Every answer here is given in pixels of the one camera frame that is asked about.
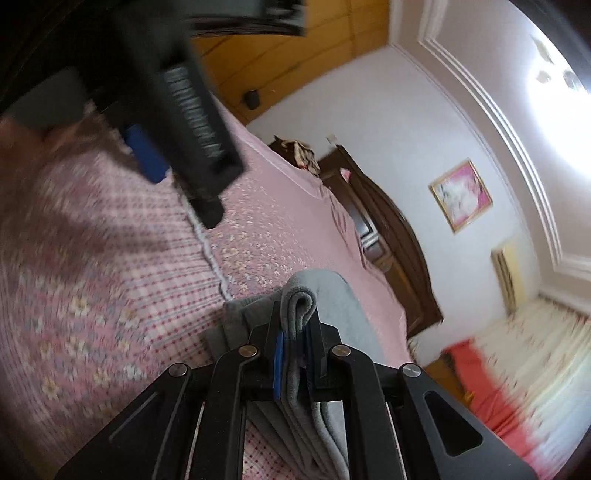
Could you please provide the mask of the person's left hand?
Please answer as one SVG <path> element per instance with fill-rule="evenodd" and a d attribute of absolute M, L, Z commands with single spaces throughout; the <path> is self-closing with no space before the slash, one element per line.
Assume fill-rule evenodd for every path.
<path fill-rule="evenodd" d="M 26 126 L 14 115 L 1 117 L 1 157 L 13 160 L 39 159 L 64 151 L 85 151 L 97 146 L 127 152 L 121 134 L 100 115 L 92 102 L 82 110 L 82 118 L 69 125 Z"/>

